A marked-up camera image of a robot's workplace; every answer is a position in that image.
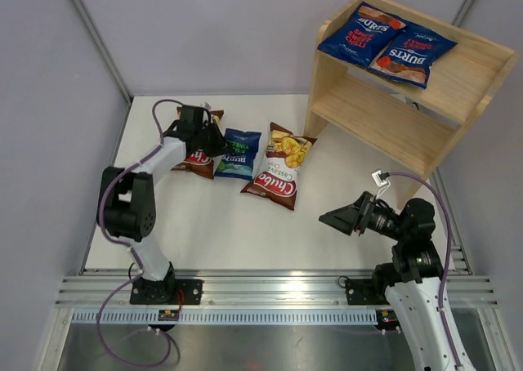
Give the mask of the Burts sea salt vinegar bag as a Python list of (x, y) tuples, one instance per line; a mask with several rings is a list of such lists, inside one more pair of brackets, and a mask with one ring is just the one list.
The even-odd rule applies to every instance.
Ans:
[(227, 128), (225, 139), (230, 150), (221, 157), (214, 176), (251, 181), (261, 136), (260, 132)]

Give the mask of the Burts blue bag with bacon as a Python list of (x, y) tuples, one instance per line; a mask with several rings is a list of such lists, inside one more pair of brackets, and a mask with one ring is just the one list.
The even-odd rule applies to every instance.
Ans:
[(426, 89), (434, 62), (456, 45), (431, 29), (410, 24), (390, 42), (369, 71), (393, 82)]

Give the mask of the Burts spicy sweet chilli bag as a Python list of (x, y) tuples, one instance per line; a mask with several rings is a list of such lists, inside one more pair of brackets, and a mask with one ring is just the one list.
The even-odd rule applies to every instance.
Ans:
[(348, 21), (319, 44), (318, 50), (367, 69), (409, 22), (362, 2)]

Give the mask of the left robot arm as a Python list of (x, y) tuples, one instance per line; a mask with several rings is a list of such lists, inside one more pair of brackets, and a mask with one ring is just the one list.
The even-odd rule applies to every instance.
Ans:
[(192, 154), (212, 159), (226, 153), (228, 145), (207, 105), (178, 102), (175, 120), (157, 130), (159, 140), (144, 157), (125, 168), (109, 166), (102, 172), (96, 222), (105, 239), (124, 246), (136, 264), (130, 278), (131, 304), (197, 304), (201, 281), (177, 279), (153, 236), (154, 187)]

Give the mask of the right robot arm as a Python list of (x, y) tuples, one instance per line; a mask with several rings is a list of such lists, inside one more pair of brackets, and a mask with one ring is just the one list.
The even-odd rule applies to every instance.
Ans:
[(396, 212), (364, 192), (319, 220), (345, 235), (371, 230), (395, 241), (391, 261), (376, 265), (370, 278), (338, 280), (348, 304), (390, 306), (394, 316), (385, 325), (404, 334), (416, 369), (472, 370), (449, 307), (448, 267), (432, 242), (434, 216), (434, 206), (424, 199), (411, 199)]

